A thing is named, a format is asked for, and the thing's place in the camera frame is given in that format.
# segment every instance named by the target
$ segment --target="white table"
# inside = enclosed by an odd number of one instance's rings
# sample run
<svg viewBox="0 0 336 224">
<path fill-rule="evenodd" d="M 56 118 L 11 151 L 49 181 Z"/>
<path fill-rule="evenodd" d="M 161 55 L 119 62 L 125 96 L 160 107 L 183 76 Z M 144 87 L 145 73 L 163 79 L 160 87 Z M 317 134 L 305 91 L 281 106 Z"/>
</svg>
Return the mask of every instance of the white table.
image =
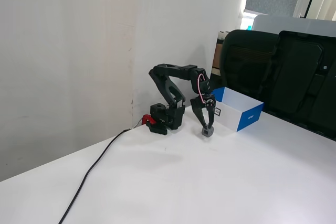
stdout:
<svg viewBox="0 0 336 224">
<path fill-rule="evenodd" d="M 121 136 L 64 223 L 336 222 L 336 143 L 268 114 L 210 139 L 190 109 L 178 132 Z M 101 142 L 0 183 L 0 223 L 58 223 Z"/>
</svg>

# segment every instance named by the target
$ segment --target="robotic arm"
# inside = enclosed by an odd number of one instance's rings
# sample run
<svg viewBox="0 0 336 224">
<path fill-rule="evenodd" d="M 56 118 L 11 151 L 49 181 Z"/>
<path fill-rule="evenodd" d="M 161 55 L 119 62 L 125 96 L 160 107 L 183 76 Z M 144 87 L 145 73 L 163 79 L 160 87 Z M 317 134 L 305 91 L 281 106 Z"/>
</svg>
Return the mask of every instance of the robotic arm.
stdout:
<svg viewBox="0 0 336 224">
<path fill-rule="evenodd" d="M 202 134 L 210 137 L 214 128 L 214 114 L 216 99 L 211 94 L 209 87 L 209 78 L 203 68 L 194 65 L 179 67 L 175 65 L 160 64 L 155 66 L 149 75 L 154 80 L 163 98 L 168 106 L 157 103 L 151 106 L 151 118 L 148 118 L 146 125 L 151 132 L 166 135 L 167 127 L 177 130 L 182 124 L 182 117 L 185 110 L 185 96 L 178 87 L 171 81 L 169 76 L 177 77 L 182 80 L 191 81 L 193 91 L 198 94 L 196 98 L 190 100 L 192 109 L 201 125 Z M 205 123 L 202 108 L 206 108 L 209 113 L 209 124 Z"/>
</svg>

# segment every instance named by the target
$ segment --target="blue and white box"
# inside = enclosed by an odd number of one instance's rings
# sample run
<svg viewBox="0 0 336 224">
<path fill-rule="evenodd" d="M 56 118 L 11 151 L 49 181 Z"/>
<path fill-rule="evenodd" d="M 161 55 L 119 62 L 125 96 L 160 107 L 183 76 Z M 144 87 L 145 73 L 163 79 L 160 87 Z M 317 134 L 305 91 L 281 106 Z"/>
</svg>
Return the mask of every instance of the blue and white box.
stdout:
<svg viewBox="0 0 336 224">
<path fill-rule="evenodd" d="M 264 103 L 229 88 L 213 91 L 215 121 L 235 132 L 259 120 Z"/>
</svg>

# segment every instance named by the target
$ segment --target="chair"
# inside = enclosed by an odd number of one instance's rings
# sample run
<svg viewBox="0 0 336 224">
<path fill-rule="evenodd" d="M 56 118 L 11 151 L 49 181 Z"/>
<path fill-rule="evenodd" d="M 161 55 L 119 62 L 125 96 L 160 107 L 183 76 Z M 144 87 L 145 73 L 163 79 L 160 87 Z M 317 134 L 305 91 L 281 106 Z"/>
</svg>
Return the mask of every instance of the chair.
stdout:
<svg viewBox="0 0 336 224">
<path fill-rule="evenodd" d="M 277 40 L 278 35 L 261 31 L 235 30 L 229 33 L 220 57 L 224 86 L 258 99 Z"/>
</svg>

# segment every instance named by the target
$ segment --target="black cable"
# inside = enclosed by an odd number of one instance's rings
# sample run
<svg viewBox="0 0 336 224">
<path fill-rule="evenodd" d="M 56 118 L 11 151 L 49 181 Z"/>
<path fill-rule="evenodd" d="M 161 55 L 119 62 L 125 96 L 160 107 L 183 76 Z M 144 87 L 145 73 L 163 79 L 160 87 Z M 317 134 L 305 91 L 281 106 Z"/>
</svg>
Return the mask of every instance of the black cable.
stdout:
<svg viewBox="0 0 336 224">
<path fill-rule="evenodd" d="M 136 128 L 138 125 L 139 125 L 139 123 L 142 121 L 142 118 L 138 121 L 138 123 L 136 124 L 136 126 L 134 126 L 134 128 Z"/>
<path fill-rule="evenodd" d="M 62 224 L 65 217 L 68 215 L 70 209 L 72 208 L 73 204 L 75 203 L 76 199 L 77 199 L 77 196 L 79 195 L 79 192 L 81 191 L 84 183 L 85 183 L 85 180 L 87 179 L 88 175 L 90 174 L 90 172 L 92 171 L 92 169 L 98 164 L 98 162 L 101 160 L 101 158 L 103 157 L 103 155 L 105 154 L 105 152 L 108 150 L 108 148 L 111 146 L 111 144 L 114 142 L 114 140 L 116 140 L 121 134 L 125 133 L 126 131 L 129 131 L 130 129 L 128 130 L 124 130 L 122 132 L 120 132 L 114 139 L 111 140 L 111 142 L 108 144 L 108 146 L 105 148 L 105 150 L 100 154 L 100 156 L 98 157 L 98 159 L 94 162 L 94 164 L 90 167 L 90 169 L 86 172 L 83 180 L 82 180 L 82 183 L 80 184 L 75 196 L 73 197 L 70 205 L 68 206 L 67 210 L 65 211 L 64 215 L 62 216 L 61 220 L 59 221 L 58 224 Z"/>
</svg>

